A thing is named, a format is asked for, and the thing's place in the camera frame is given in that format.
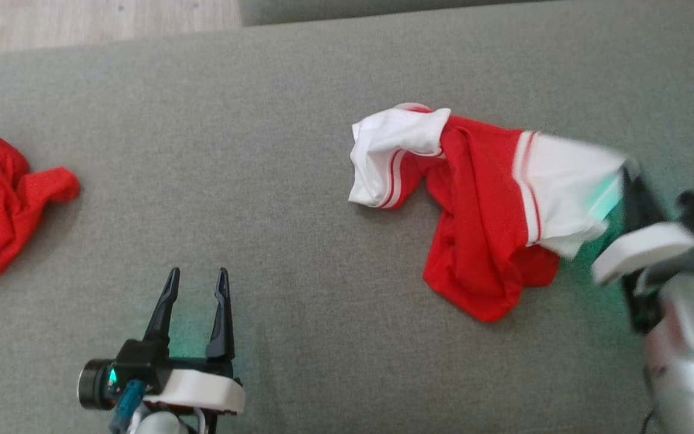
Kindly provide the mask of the grey stitched sofa cushion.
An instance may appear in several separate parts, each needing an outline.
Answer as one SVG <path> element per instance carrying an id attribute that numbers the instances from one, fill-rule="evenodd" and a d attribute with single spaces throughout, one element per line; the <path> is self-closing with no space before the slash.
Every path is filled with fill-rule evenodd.
<path id="1" fill-rule="evenodd" d="M 236 0 L 246 27 L 548 0 Z"/>

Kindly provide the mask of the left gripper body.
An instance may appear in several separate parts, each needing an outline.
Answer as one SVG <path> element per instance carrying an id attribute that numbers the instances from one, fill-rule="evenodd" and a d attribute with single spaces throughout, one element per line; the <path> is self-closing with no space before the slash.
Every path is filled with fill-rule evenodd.
<path id="1" fill-rule="evenodd" d="M 246 392 L 229 377 L 225 360 L 171 358 L 163 341 L 127 340 L 114 358 L 94 358 L 79 376 L 85 409 L 127 415 L 141 404 L 184 413 L 200 409 L 219 415 L 245 411 Z"/>

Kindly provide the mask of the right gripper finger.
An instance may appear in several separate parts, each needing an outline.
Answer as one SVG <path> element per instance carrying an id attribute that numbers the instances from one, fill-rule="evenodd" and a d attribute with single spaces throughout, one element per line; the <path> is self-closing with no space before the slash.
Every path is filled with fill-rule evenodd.
<path id="1" fill-rule="evenodd" d="M 651 189 L 647 177 L 633 167 L 622 166 L 622 234 L 670 221 L 670 216 Z"/>

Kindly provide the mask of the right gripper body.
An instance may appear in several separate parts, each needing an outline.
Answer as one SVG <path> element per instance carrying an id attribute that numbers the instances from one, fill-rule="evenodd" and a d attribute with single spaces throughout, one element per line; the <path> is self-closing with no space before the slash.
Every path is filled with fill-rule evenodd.
<path id="1" fill-rule="evenodd" d="M 663 318 L 661 286 L 679 272 L 694 274 L 694 192 L 677 199 L 680 219 L 617 237 L 594 260 L 600 285 L 619 281 L 634 332 L 646 335 Z"/>

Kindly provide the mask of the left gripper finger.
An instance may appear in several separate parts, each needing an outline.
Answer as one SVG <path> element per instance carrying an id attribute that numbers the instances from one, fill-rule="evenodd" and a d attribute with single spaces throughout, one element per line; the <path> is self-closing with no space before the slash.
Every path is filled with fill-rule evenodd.
<path id="1" fill-rule="evenodd" d="M 144 341 L 170 341 L 172 308 L 177 300 L 180 280 L 181 269 L 171 269 L 144 333 Z"/>
<path id="2" fill-rule="evenodd" d="M 214 297 L 217 300 L 217 309 L 205 356 L 209 359 L 231 361 L 235 356 L 235 344 L 230 283 L 226 268 L 220 269 Z"/>

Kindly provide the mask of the grey fabric sofa seat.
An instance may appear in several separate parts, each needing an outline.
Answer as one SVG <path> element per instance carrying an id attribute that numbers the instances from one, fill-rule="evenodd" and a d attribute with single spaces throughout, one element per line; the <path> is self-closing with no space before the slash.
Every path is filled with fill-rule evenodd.
<path id="1" fill-rule="evenodd" d="M 0 276 L 0 434 L 108 434 L 79 373 L 143 335 L 201 356 L 228 269 L 245 412 L 221 434 L 636 434 L 642 349 L 595 245 L 506 318 L 422 270 L 440 215 L 349 203 L 351 126 L 400 102 L 611 146 L 694 189 L 694 0 L 541 2 L 0 55 L 0 137 L 77 200 Z"/>

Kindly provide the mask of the red and white shorts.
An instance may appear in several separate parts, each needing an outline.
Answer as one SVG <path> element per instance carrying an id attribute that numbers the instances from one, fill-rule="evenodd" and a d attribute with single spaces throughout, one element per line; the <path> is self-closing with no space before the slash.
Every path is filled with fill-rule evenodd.
<path id="1" fill-rule="evenodd" d="M 397 209 L 425 183 L 441 208 L 422 277 L 482 322 L 608 230 L 630 159 L 584 141 L 400 104 L 352 126 L 352 203 Z"/>

